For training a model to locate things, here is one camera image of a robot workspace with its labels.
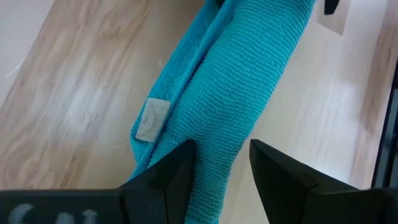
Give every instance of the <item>blue towel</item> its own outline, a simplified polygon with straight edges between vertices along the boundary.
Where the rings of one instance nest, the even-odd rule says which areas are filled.
[[[187,139],[197,145],[186,223],[218,223],[232,163],[269,98],[315,0],[206,1],[131,131],[132,178]]]

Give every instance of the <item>textured fabric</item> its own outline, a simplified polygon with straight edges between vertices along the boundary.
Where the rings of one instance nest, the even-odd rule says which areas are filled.
[[[217,223],[232,162],[264,110],[314,0],[207,1],[149,97],[171,102],[155,142],[131,137],[133,177],[187,139],[197,144],[186,223]]]

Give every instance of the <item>black plastic part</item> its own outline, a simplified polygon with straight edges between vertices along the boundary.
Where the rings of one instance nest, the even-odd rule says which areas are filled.
[[[325,0],[325,15],[334,14],[339,2],[340,0]]]
[[[221,8],[224,4],[224,0],[216,0],[216,4],[219,8]]]
[[[184,223],[194,158],[186,141],[114,190],[0,191],[0,223]]]
[[[386,111],[386,119],[381,135],[379,152],[373,174],[372,187],[398,187],[398,63],[390,98]]]
[[[251,140],[254,181],[270,224],[397,223],[398,190],[358,190]]]
[[[186,141],[121,186],[133,223],[184,223],[192,188],[195,143]]]

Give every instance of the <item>towel tag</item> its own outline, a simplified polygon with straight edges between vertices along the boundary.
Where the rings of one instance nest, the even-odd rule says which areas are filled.
[[[148,98],[142,112],[136,138],[147,142],[154,142],[159,131],[162,129],[169,108],[169,101]]]

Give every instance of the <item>black object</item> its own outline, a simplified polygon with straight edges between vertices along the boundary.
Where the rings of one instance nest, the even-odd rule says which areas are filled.
[[[114,190],[0,192],[0,223],[184,223],[195,143],[186,141]]]
[[[270,224],[398,223],[398,190],[358,190],[259,140],[251,140],[254,181]]]
[[[325,15],[334,14],[339,2],[340,2],[340,0],[325,0],[325,10],[323,13]]]
[[[398,187],[398,63],[392,81],[372,187]]]
[[[324,14],[325,15],[332,15],[335,13],[338,3],[340,2],[340,0],[325,0],[325,11]],[[216,0],[216,4],[218,7],[222,7],[222,5],[224,4],[224,0]]]

